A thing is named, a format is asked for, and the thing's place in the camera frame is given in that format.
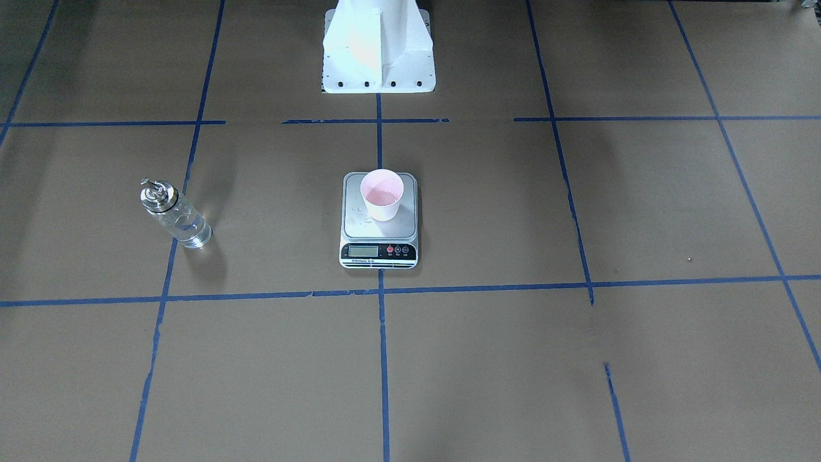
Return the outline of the pink cup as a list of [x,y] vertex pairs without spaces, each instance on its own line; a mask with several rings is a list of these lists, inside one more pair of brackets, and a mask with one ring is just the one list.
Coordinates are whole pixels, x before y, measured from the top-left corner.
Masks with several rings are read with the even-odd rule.
[[360,195],[369,216],[380,222],[393,219],[401,207],[405,188],[402,177],[389,169],[372,170],[362,178]]

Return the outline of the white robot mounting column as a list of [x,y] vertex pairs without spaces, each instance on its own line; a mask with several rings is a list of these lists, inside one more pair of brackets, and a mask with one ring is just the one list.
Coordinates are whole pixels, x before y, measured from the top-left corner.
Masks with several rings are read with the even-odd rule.
[[416,1],[338,1],[325,12],[326,93],[416,94],[436,84],[429,12]]

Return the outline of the silver digital kitchen scale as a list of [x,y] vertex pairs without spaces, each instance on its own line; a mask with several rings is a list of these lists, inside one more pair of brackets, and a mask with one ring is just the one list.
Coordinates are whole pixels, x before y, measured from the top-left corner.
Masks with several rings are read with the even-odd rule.
[[391,219],[378,220],[362,196],[367,172],[347,173],[341,196],[341,231],[338,261],[348,269],[405,270],[417,266],[419,256],[418,182],[410,173],[402,179],[402,197]]

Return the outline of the glass sauce bottle metal spout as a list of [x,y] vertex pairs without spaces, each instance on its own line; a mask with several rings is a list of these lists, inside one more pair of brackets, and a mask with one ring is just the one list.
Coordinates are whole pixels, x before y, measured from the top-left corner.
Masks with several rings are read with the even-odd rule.
[[190,200],[170,182],[143,178],[140,202],[144,210],[184,248],[202,248],[211,239],[211,226]]

